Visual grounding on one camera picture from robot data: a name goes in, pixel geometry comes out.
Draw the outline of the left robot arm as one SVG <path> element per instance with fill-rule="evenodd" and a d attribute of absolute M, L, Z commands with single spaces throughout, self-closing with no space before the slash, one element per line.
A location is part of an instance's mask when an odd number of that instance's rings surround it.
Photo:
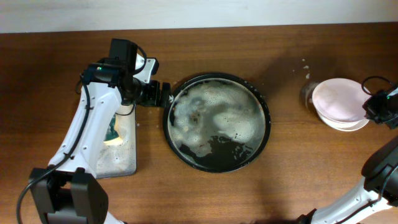
<path fill-rule="evenodd" d="M 97 163 L 108 126 L 122 106 L 165 108 L 172 101 L 169 83 L 151 80 L 159 63 L 130 40 L 112 39 L 108 57 L 80 74 L 78 109 L 62 145 L 44 169 L 35 168 L 17 201 L 31 192 L 42 223 L 119 223 L 98 183 Z"/>

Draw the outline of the pinkish white plate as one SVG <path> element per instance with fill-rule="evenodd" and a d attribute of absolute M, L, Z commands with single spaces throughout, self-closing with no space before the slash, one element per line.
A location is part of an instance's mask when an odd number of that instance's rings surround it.
<path fill-rule="evenodd" d="M 324 117 L 338 123 L 355 123 L 365 118 L 364 103 L 370 98 L 361 84 L 332 78 L 319 83 L 312 93 L 315 109 Z"/>

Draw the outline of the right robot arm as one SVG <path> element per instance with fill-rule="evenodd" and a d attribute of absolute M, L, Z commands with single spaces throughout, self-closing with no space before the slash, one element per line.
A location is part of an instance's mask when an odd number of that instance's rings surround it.
<path fill-rule="evenodd" d="M 397 90 L 380 90 L 364 105 L 366 117 L 397 128 Z M 296 223 L 350 224 L 397 206 L 397 137 L 378 149 L 364 164 L 359 183 L 327 207 L 298 217 Z"/>

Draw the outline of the green yellow sponge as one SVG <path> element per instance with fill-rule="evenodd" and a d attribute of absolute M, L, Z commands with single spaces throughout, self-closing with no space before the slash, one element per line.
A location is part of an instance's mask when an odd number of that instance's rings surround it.
<path fill-rule="evenodd" d="M 106 146 L 117 146 L 123 143 L 123 139 L 116 131 L 116 115 L 112 117 L 108 125 L 103 143 Z"/>

